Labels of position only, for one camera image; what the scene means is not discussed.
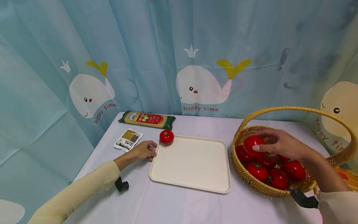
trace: woven basket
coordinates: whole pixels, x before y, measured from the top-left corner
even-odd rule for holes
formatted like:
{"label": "woven basket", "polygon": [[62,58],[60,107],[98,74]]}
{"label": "woven basket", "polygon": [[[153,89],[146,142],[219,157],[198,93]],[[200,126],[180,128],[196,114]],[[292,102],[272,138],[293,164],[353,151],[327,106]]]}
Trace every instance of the woven basket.
{"label": "woven basket", "polygon": [[316,181],[315,181],[313,175],[308,170],[306,170],[306,172],[307,172],[306,178],[299,182],[291,182],[289,190],[279,190],[279,189],[270,187],[270,186],[264,184],[263,182],[257,180],[256,178],[254,178],[244,168],[244,166],[241,164],[240,160],[237,158],[237,155],[235,152],[235,147],[238,145],[242,145],[247,137],[249,137],[252,134],[254,134],[258,131],[261,131],[263,129],[274,129],[274,128],[265,127],[265,126],[245,127],[247,125],[247,123],[250,120],[254,119],[255,117],[257,117],[261,114],[268,113],[271,111],[277,111],[277,110],[308,111],[308,112],[313,112],[316,114],[324,115],[331,119],[336,120],[337,122],[342,124],[348,130],[348,132],[350,133],[350,136],[351,136],[351,141],[350,141],[350,144],[344,150],[328,157],[327,160],[330,164],[332,164],[332,166],[340,166],[340,165],[344,164],[346,161],[353,159],[354,155],[357,152],[357,135],[355,134],[353,129],[346,122],[341,120],[339,117],[337,117],[333,114],[321,111],[321,110],[317,110],[317,109],[313,109],[313,108],[303,108],[303,107],[297,107],[297,106],[282,106],[282,107],[273,107],[273,108],[262,109],[262,110],[256,111],[256,112],[248,115],[242,121],[239,129],[237,130],[237,132],[235,134],[234,141],[232,143],[232,163],[234,165],[234,168],[235,168],[236,172],[239,174],[240,178],[255,191],[257,191],[263,195],[269,196],[269,197],[281,197],[281,196],[289,195],[290,191],[293,189],[299,189],[302,192],[307,192],[309,190],[312,190],[316,185]]}

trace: yellow whale tail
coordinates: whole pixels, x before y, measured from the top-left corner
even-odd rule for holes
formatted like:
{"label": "yellow whale tail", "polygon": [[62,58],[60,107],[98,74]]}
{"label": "yellow whale tail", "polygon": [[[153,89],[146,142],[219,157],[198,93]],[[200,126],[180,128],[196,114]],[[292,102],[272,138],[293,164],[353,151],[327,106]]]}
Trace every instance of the yellow whale tail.
{"label": "yellow whale tail", "polygon": [[87,65],[91,67],[95,67],[105,78],[107,78],[107,68],[108,68],[107,62],[102,62],[101,66],[98,66],[96,62],[88,61]]}
{"label": "yellow whale tail", "polygon": [[229,80],[231,80],[237,74],[242,72],[251,63],[251,60],[250,59],[244,60],[239,64],[237,64],[236,67],[232,66],[232,64],[228,60],[221,59],[218,60],[216,63],[226,71],[227,77],[229,78]]}

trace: blue curtain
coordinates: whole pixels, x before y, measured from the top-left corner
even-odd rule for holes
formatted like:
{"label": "blue curtain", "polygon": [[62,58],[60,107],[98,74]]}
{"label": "blue curtain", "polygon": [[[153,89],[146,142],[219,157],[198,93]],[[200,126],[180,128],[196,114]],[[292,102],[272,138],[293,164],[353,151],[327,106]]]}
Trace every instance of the blue curtain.
{"label": "blue curtain", "polygon": [[[271,106],[322,108],[327,95],[322,109],[339,107],[357,128],[357,8],[357,0],[0,0],[0,203],[26,223],[71,183],[120,111],[244,118]],[[350,141],[320,116],[259,118],[306,122],[332,153]]]}

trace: tray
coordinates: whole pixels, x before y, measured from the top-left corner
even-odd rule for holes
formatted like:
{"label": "tray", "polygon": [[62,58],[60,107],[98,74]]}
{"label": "tray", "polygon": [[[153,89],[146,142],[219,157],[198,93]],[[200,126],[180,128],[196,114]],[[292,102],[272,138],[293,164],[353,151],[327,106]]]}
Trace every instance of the tray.
{"label": "tray", "polygon": [[158,144],[149,177],[153,181],[226,194],[231,189],[228,150],[221,140],[174,136]]}

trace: fingernail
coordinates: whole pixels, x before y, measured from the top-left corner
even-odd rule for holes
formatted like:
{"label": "fingernail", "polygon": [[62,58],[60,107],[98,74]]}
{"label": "fingernail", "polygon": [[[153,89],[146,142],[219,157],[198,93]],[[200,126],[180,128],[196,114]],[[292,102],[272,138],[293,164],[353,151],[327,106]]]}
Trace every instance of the fingernail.
{"label": "fingernail", "polygon": [[253,146],[253,147],[252,147],[252,149],[253,149],[253,150],[255,150],[255,151],[257,151],[257,152],[259,152],[259,151],[260,151],[260,147],[259,147],[258,145]]}

